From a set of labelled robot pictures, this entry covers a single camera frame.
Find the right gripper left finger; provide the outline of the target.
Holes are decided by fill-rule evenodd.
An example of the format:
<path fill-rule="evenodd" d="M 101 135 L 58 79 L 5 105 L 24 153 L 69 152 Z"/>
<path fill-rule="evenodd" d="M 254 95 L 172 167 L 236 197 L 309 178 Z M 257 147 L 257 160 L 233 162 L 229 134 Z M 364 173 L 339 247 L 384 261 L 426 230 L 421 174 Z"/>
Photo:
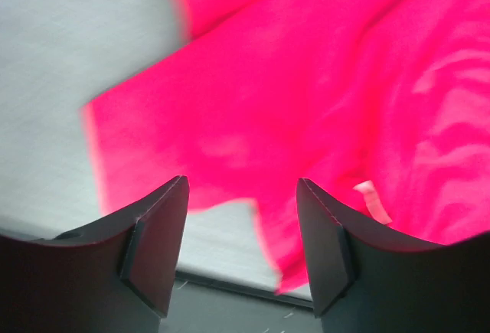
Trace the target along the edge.
<path fill-rule="evenodd" d="M 3 332 L 157 332 L 188 212 L 178 176 L 54 239 L 1 238 Z"/>

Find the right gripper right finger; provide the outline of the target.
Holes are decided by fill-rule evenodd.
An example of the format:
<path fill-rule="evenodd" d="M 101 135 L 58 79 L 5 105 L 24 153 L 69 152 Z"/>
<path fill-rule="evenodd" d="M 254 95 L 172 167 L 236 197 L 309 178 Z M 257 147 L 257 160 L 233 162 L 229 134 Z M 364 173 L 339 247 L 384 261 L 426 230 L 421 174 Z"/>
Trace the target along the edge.
<path fill-rule="evenodd" d="M 489 235 L 443 246 L 297 184 L 313 311 L 325 332 L 487 332 Z"/>

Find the pink t shirt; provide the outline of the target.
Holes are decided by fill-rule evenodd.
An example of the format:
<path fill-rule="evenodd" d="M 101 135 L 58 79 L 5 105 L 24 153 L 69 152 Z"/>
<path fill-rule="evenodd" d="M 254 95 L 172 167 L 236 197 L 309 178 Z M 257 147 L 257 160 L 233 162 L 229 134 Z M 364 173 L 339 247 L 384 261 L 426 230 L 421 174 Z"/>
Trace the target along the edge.
<path fill-rule="evenodd" d="M 178 0 L 189 44 L 83 110 L 105 213 L 176 175 L 307 283 L 296 183 L 403 233 L 489 229 L 489 0 Z"/>

